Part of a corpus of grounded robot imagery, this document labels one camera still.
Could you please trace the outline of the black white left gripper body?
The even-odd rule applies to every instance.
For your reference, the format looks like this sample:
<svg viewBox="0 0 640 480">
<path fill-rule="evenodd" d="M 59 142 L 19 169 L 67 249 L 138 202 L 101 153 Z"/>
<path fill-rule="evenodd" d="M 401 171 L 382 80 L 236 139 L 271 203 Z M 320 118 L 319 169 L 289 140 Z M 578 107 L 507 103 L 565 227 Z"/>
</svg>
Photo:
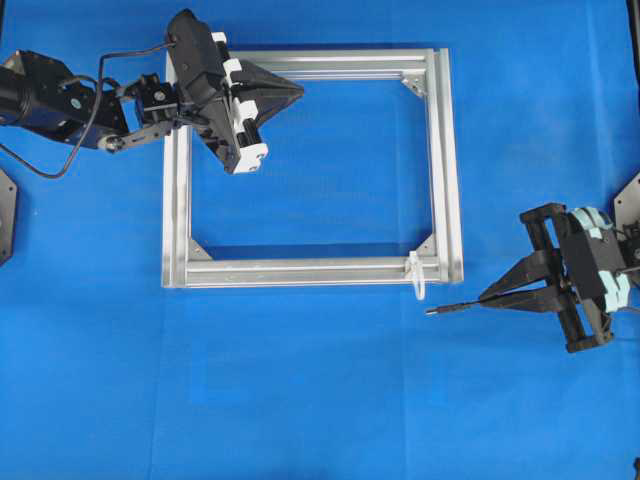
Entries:
<svg viewBox="0 0 640 480">
<path fill-rule="evenodd" d="M 254 173 L 269 148 L 258 132 L 257 101 L 241 97 L 253 72 L 248 63 L 229 55 L 223 32 L 212 33 L 206 46 L 210 51 L 202 58 L 202 71 L 186 87 L 194 111 L 206 121 L 201 138 L 227 173 Z"/>
</svg>

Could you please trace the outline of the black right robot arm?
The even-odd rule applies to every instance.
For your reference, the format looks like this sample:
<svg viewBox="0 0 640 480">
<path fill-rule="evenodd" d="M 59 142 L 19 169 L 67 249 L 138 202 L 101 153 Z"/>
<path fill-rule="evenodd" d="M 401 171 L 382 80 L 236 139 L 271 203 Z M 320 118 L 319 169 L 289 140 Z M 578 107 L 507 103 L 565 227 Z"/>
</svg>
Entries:
<svg viewBox="0 0 640 480">
<path fill-rule="evenodd" d="M 556 314 L 570 353 L 608 344 L 612 315 L 629 307 L 639 285 L 639 223 L 617 228 L 596 208 L 559 203 L 528 210 L 520 221 L 533 252 L 489 286 L 479 304 Z"/>
</svg>

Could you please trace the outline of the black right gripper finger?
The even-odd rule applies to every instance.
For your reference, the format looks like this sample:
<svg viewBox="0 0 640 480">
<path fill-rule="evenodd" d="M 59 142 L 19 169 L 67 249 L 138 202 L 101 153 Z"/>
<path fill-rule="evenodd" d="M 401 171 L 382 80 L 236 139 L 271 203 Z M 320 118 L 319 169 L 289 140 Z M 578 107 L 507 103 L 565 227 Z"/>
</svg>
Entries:
<svg viewBox="0 0 640 480">
<path fill-rule="evenodd" d="M 556 286 L 547 286 L 487 297 L 482 300 L 482 306 L 534 313 L 558 313 L 565 310 L 568 303 L 567 297 L 561 290 Z"/>
<path fill-rule="evenodd" d="M 520 259 L 499 280 L 491 284 L 480 296 L 481 301 L 506 294 L 520 287 L 550 278 L 555 262 L 555 250 L 536 250 Z"/>
</svg>

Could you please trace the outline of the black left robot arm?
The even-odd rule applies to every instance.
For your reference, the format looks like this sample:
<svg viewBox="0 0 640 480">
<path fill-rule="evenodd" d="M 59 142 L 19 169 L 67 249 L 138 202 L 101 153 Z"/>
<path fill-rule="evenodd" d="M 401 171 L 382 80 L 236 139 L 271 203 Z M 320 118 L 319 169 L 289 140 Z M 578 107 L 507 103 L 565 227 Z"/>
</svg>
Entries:
<svg viewBox="0 0 640 480">
<path fill-rule="evenodd" d="M 76 149 L 118 153 L 193 128 L 229 174 L 258 170 L 268 155 L 259 128 L 299 100 L 302 86 L 234 58 L 224 33 L 212 35 L 223 76 L 211 107 L 157 74 L 121 85 L 73 74 L 59 60 L 18 50 L 1 66 L 1 123 Z"/>
</svg>

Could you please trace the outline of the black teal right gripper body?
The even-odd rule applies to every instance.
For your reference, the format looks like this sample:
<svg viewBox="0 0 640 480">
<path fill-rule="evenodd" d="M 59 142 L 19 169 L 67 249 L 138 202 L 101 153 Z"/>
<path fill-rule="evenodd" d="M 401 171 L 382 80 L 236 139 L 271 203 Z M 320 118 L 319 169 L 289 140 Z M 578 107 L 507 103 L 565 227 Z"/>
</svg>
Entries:
<svg viewBox="0 0 640 480">
<path fill-rule="evenodd" d="M 569 210 L 548 203 L 519 219 L 536 251 L 558 251 L 549 281 L 565 303 L 558 317 L 566 350 L 577 353 L 612 341 L 613 314 L 629 306 L 631 279 L 610 217 L 594 207 Z"/>
</svg>

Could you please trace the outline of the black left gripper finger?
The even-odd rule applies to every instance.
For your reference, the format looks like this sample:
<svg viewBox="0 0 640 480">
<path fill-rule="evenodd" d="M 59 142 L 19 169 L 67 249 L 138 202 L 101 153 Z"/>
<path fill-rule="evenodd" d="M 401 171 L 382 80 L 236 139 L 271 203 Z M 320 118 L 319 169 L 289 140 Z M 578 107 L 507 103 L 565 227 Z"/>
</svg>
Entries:
<svg viewBox="0 0 640 480">
<path fill-rule="evenodd" d="M 239 73 L 240 91 L 255 93 L 260 98 L 299 99 L 304 95 L 304 88 L 286 78 L 259 67 L 248 60 L 241 60 Z"/>
<path fill-rule="evenodd" d="M 258 114 L 255 119 L 256 126 L 260 128 L 276 114 L 290 107 L 294 102 L 302 97 L 302 92 L 289 94 L 285 94 L 284 92 L 258 93 L 254 98 L 258 110 Z"/>
</svg>

